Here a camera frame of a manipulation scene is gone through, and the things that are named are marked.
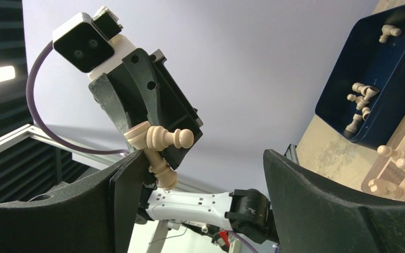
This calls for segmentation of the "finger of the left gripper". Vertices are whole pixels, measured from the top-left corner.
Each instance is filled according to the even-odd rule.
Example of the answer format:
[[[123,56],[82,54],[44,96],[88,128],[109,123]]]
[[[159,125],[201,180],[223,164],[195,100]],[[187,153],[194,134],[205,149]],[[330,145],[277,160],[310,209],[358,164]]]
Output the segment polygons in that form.
[[[202,137],[202,122],[167,68],[165,57],[150,56],[137,48],[122,63],[128,76],[124,88],[132,124],[149,121],[169,132],[189,129],[198,142]]]
[[[143,122],[140,93],[129,74],[102,74],[89,84],[89,90],[122,137]]]

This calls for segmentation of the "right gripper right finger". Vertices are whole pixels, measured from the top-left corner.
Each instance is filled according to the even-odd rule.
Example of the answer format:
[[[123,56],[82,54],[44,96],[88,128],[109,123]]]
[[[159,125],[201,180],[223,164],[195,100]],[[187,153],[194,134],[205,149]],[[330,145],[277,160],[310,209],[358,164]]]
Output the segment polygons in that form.
[[[405,202],[346,187],[272,149],[263,167],[281,252],[405,252]]]

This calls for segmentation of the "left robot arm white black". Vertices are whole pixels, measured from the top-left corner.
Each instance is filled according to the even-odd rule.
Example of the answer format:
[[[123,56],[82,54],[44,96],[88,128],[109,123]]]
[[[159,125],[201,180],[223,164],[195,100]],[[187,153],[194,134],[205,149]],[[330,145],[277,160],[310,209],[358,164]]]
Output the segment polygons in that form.
[[[126,139],[129,152],[149,162],[139,211],[149,220],[202,222],[278,242],[270,201],[258,190],[190,193],[176,190],[176,169],[202,137],[203,125],[165,67],[160,51],[116,54],[110,66],[90,73],[89,89]]]

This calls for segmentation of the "white chess piece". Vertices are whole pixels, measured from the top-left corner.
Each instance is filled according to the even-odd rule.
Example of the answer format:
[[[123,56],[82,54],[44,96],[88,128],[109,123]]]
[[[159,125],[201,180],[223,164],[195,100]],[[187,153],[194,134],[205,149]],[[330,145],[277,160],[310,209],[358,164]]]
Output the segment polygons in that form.
[[[373,195],[405,202],[405,187],[383,179],[372,179],[368,186]]]
[[[405,150],[403,149],[394,149],[387,145],[380,145],[377,148],[377,153],[379,155],[383,155],[385,157],[392,158],[393,160],[397,161],[398,159],[405,158]]]

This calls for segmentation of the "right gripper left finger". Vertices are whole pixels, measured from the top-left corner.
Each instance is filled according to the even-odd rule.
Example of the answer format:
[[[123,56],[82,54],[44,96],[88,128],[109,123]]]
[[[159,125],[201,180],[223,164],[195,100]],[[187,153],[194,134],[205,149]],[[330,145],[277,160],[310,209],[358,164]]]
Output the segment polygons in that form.
[[[136,151],[30,201],[0,203],[0,252],[127,252],[149,165]]]

